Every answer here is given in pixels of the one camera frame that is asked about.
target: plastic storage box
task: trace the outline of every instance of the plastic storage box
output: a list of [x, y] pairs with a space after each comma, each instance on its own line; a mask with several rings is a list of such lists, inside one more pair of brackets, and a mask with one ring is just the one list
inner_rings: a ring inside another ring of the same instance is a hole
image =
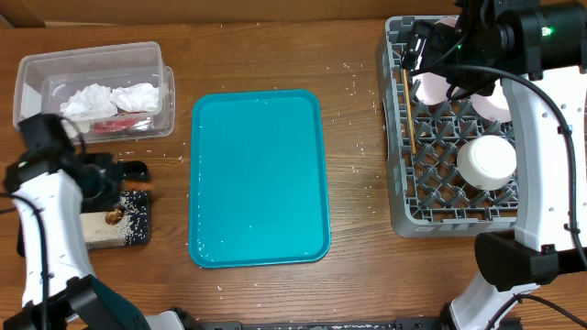
[[14, 125], [38, 113], [60, 114], [60, 105], [97, 83], [112, 89], [137, 83], [159, 87], [159, 108], [76, 121], [87, 142], [169, 136], [175, 120], [173, 71], [156, 42], [75, 49], [27, 56], [20, 62], [14, 100]]
[[[467, 141], [491, 134], [514, 143], [512, 125], [479, 117], [469, 99], [431, 106], [417, 102], [417, 77], [405, 93], [408, 82], [400, 62], [408, 32], [417, 19], [435, 23], [441, 18], [392, 17], [377, 49], [392, 226], [402, 237], [471, 237], [511, 229], [517, 216], [515, 177], [499, 190], [482, 191], [470, 187], [456, 166], [458, 150]], [[407, 102], [412, 104], [416, 153], [410, 144]]]

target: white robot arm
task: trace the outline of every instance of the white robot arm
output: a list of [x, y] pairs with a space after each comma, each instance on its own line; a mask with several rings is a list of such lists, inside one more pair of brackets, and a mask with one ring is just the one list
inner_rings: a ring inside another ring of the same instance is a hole
[[[577, 169], [577, 218], [579, 227], [587, 228], [587, 179], [585, 178], [584, 103], [587, 75], [578, 67], [544, 72], [543, 80], [535, 82], [559, 105], [572, 126]], [[569, 163], [565, 141], [559, 132], [559, 122], [550, 108], [535, 93], [511, 80], [503, 80], [504, 93], [512, 114], [517, 157], [519, 190], [515, 241], [536, 252], [544, 246], [556, 251], [575, 249], [569, 222]], [[587, 241], [587, 230], [581, 231]], [[475, 276], [467, 290], [450, 305], [450, 314], [458, 330], [485, 329], [500, 308], [515, 294], [530, 293], [539, 287], [532, 282], [498, 291], [481, 273]], [[501, 315], [496, 324], [510, 309]]]
[[6, 170], [4, 184], [22, 224], [27, 281], [23, 312], [6, 320], [4, 329], [62, 329], [79, 316], [92, 329], [202, 330], [181, 310], [145, 317], [95, 277], [80, 214], [114, 208], [127, 169], [146, 166], [114, 163], [110, 154], [86, 155], [84, 148], [74, 154], [61, 120], [35, 115], [19, 123], [28, 151]]

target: gray dish rack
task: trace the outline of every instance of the gray dish rack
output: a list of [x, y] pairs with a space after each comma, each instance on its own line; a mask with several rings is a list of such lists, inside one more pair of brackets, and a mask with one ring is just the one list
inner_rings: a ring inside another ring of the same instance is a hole
[[[387, 178], [395, 233], [402, 237], [471, 237], [514, 227], [517, 216], [515, 177], [500, 190], [481, 191], [467, 184], [456, 166], [467, 141], [496, 135], [514, 144], [510, 123], [487, 121], [469, 99], [427, 106], [417, 102], [417, 77], [405, 95], [400, 54], [417, 19], [443, 16], [396, 16], [387, 20], [377, 49], [379, 95], [387, 126]], [[407, 104], [411, 102], [416, 153], [410, 144]]]

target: white tissue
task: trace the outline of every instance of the white tissue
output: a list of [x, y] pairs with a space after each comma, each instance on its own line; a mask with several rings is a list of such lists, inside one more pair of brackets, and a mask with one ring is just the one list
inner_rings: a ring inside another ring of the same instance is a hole
[[116, 106], [110, 102], [111, 88], [97, 83], [85, 87], [82, 91], [60, 105], [61, 113], [73, 121], [108, 118], [118, 113]]
[[116, 88], [110, 101], [127, 112], [153, 112], [159, 109], [159, 87], [150, 83], [138, 83], [127, 88]]

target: green led light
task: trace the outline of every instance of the green led light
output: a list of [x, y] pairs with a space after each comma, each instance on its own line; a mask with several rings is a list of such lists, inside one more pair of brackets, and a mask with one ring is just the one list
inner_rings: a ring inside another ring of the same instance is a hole
[[548, 37], [554, 33], [554, 29], [552, 27], [543, 27], [542, 28], [542, 37]]

